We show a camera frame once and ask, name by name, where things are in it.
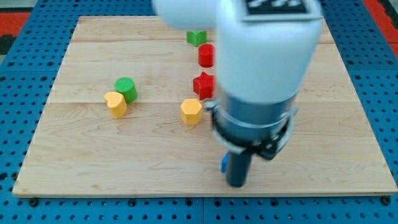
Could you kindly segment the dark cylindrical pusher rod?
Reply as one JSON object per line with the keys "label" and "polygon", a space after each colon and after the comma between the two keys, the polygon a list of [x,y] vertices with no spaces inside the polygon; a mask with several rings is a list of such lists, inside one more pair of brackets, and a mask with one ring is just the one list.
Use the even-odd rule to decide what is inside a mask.
{"label": "dark cylindrical pusher rod", "polygon": [[251,161],[251,153],[228,152],[226,181],[230,186],[239,188],[246,183]]}

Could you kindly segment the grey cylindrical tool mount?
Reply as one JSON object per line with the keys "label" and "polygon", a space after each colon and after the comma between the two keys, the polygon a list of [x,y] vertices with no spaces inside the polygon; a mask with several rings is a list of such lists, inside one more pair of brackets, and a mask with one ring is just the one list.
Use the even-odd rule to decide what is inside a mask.
{"label": "grey cylindrical tool mount", "polygon": [[275,103],[236,98],[223,89],[204,102],[211,113],[214,137],[237,155],[257,154],[272,160],[287,144],[298,111],[295,95]]}

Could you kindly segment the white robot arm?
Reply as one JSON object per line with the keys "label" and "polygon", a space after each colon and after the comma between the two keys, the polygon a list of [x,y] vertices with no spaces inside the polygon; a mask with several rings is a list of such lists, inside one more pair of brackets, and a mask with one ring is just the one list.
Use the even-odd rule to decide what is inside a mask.
{"label": "white robot arm", "polygon": [[179,30],[214,30],[215,91],[204,107],[228,148],[226,181],[242,187],[252,156],[272,160],[294,128],[299,92],[323,29],[318,1],[155,0]]}

